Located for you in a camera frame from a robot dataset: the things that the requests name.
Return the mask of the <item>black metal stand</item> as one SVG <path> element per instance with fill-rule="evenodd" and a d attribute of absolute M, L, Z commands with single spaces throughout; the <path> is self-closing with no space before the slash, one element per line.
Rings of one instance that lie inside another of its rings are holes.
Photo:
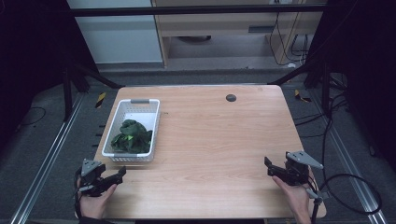
<path fill-rule="evenodd" d="M 68 121 L 73 112 L 71 84 L 74 84 L 79 92 L 87 92 L 90 89 L 90 85 L 88 84 L 85 76 L 92 77 L 112 89 L 122 88 L 121 84 L 117 84 L 101 76 L 98 72 L 95 72 L 86 66 L 78 63 L 70 63 L 69 65 L 66 65 L 62 74 L 64 86 L 64 121 Z"/>
<path fill-rule="evenodd" d="M 269 85 L 283 85 L 302 73 L 307 73 L 304 85 L 308 88 L 314 88 L 321 82 L 321 108 L 327 117 L 331 114 L 330 109 L 330 66 L 324 59 L 312 59 L 304 65 L 292 70 L 285 76 L 269 82 Z"/>

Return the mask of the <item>green leafy vegetable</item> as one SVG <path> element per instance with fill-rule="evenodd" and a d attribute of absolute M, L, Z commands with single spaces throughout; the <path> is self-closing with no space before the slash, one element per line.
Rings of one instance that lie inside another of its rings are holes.
<path fill-rule="evenodd" d="M 120 133 L 111 141 L 115 152 L 142 154 L 148 153 L 153 131 L 134 119 L 125 120 L 120 126 Z"/>

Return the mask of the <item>light wooden desk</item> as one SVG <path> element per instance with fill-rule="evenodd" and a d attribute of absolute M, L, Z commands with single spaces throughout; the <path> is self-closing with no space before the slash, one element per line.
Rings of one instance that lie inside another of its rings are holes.
<path fill-rule="evenodd" d="M 301 5 L 323 4 L 327 0 L 150 0 L 155 7 Z M 291 59 L 292 40 L 316 32 L 320 12 L 230 13 L 158 15 L 159 36 L 266 35 L 278 63 Z"/>

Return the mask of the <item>white plastic basket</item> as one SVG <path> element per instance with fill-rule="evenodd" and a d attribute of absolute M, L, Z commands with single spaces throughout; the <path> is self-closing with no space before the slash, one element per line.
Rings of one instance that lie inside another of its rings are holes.
<path fill-rule="evenodd" d="M 102 155 L 113 161 L 143 162 L 152 161 L 155 151 L 156 137 L 160 120 L 160 101 L 158 99 L 124 99 L 118 102 L 102 147 Z M 148 153 L 131 154 L 115 152 L 112 139 L 120 133 L 121 124 L 127 119 L 134 119 L 152 130 L 151 144 Z"/>

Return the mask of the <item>yellow black striped tape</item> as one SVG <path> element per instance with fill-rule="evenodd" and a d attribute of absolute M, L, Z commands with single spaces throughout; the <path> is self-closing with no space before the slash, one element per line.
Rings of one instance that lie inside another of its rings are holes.
<path fill-rule="evenodd" d="M 298 90 L 294 90 L 294 98 L 305 103 L 312 102 L 312 100 L 309 97 L 303 97 Z"/>
<path fill-rule="evenodd" d="M 105 98 L 106 98 L 106 92 L 101 92 L 99 94 L 99 96 L 98 96 L 98 99 L 97 99 L 94 107 L 95 108 L 100 108 L 102 103 L 103 103 L 103 101 L 105 100 Z"/>

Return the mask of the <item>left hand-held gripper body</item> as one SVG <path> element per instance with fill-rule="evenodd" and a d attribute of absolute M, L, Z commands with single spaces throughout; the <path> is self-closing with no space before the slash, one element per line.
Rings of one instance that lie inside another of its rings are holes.
<path fill-rule="evenodd" d="M 101 174 L 105 170 L 106 166 L 100 161 L 85 159 L 81 166 L 78 191 L 84 195 L 99 197 L 104 192 L 101 187 L 103 183 Z"/>

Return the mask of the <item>black curtain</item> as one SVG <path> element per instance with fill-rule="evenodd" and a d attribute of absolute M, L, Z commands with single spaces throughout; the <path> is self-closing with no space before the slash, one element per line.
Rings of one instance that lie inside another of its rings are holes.
<path fill-rule="evenodd" d="M 0 155 L 40 92 L 63 82 L 59 44 L 96 71 L 67 0 L 0 0 Z"/>
<path fill-rule="evenodd" d="M 328 0 L 309 55 L 347 77 L 375 151 L 396 172 L 396 0 Z"/>

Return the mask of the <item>white cabinet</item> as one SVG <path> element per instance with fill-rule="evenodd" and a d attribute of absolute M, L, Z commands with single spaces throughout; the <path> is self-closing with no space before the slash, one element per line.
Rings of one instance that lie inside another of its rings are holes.
<path fill-rule="evenodd" d="M 150 0 L 67 0 L 72 9 L 151 7 Z M 77 23 L 97 64 L 161 63 L 153 16 L 78 17 Z"/>

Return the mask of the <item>aluminium floor rail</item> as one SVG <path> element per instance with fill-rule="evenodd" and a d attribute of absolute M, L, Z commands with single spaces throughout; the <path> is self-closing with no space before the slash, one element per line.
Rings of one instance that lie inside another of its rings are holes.
<path fill-rule="evenodd" d="M 84 93 L 77 94 L 76 101 L 72 104 L 72 111 L 69 118 L 62 123 L 62 126 L 57 133 L 54 141 L 52 142 L 52 145 L 49 148 L 45 159 L 42 161 L 30 188 L 27 190 L 25 196 L 23 197 L 23 200 L 18 206 L 18 209 L 15 211 L 12 218 L 10 219 L 9 224 L 26 223 L 35 205 L 35 202 L 48 179 L 52 167 L 58 158 L 58 155 L 64 145 L 66 137 L 68 136 L 76 120 L 84 98 Z"/>
<path fill-rule="evenodd" d="M 329 187 L 330 181 L 334 180 L 336 177 L 344 176 L 345 178 L 348 178 L 358 199 L 360 200 L 362 209 L 359 210 L 358 208 L 346 206 L 333 194 L 332 196 L 334 197 L 334 199 L 342 206 L 344 206 L 345 209 L 348 209 L 356 214 L 367 216 L 372 224 L 388 224 L 388 221 L 386 220 L 385 215 L 381 210 L 383 204 L 379 192 L 369 181 L 365 180 L 362 177 L 360 170 L 347 152 L 347 148 L 341 140 L 339 132 L 337 132 L 336 128 L 332 126 L 332 105 L 330 105 L 331 114 L 329 117 L 327 117 L 321 108 L 321 100 L 319 99 L 318 93 L 316 91 L 310 91 L 310 95 L 318 111 L 323 115 L 322 121 L 325 125 L 325 131 L 322 139 L 322 164 L 325 164 L 326 140 L 327 137 L 330 137 L 333 148 L 345 169 L 344 173 L 326 176 L 327 167 L 324 167 L 322 169 L 322 175 L 324 178 L 322 187 Z"/>

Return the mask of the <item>black horizontal frame bar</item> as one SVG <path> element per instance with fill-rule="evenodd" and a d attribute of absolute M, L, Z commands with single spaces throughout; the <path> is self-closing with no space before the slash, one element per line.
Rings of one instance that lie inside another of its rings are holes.
<path fill-rule="evenodd" d="M 120 7 L 69 9 L 75 17 L 146 16 L 146 15 L 195 15 L 228 13 L 273 13 L 273 12 L 319 12 L 326 4 L 301 5 L 234 5 L 234 6 L 186 6 L 186 7 Z"/>

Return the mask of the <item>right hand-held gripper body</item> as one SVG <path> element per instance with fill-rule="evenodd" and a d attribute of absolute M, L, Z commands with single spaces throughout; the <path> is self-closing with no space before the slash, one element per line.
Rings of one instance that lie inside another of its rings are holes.
<path fill-rule="evenodd" d="M 290 186 L 303 185 L 309 180 L 309 168 L 314 167 L 322 170 L 324 166 L 312 158 L 305 151 L 287 152 L 286 153 L 286 183 Z"/>

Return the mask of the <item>person's right hand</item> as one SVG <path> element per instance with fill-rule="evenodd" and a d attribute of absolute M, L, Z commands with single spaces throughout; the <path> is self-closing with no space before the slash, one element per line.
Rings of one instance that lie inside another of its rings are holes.
<path fill-rule="evenodd" d="M 272 177 L 273 181 L 282 189 L 283 193 L 287 198 L 288 205 L 290 207 L 291 212 L 296 220 L 296 218 L 300 219 L 309 219 L 309 196 L 308 196 L 308 185 L 300 185 L 300 186 L 290 186 L 277 176 Z"/>

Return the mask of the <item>person's left hand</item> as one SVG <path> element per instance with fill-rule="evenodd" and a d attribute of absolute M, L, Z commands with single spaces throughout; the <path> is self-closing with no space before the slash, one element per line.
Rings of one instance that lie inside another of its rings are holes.
<path fill-rule="evenodd" d="M 116 188 L 117 185 L 113 184 L 106 192 L 98 197 L 91 197 L 78 192 L 77 217 L 93 218 L 97 220 L 102 219 L 106 211 L 106 204 L 115 192 Z"/>

